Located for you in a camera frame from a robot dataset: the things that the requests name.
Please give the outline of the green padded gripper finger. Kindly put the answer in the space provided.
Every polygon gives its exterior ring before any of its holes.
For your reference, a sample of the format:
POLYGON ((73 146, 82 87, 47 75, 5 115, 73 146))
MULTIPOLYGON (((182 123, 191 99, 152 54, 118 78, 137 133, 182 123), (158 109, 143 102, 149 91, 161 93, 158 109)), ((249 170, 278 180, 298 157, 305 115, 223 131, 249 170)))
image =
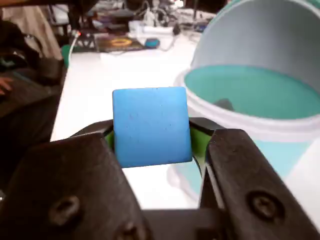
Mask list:
POLYGON ((201 208, 221 215, 215 240, 317 240, 316 227, 249 135, 202 117, 190 129, 209 137, 201 208))

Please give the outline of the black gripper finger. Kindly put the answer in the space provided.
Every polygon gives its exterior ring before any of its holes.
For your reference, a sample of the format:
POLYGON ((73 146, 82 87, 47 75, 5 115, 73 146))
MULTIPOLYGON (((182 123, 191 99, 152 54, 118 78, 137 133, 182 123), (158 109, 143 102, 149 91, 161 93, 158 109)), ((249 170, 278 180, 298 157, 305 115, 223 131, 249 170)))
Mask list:
POLYGON ((28 151, 0 208, 3 240, 150 240, 105 135, 111 120, 28 151))

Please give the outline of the person's bare hand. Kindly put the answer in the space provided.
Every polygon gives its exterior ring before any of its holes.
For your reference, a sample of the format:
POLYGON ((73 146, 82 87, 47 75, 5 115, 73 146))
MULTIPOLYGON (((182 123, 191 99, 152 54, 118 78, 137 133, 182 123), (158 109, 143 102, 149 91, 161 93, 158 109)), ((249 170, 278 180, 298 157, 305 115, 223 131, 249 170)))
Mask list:
POLYGON ((0 95, 1 96, 4 96, 7 93, 12 91, 12 86, 11 86, 12 81, 13 80, 9 77, 4 77, 4 76, 0 77, 0 95))

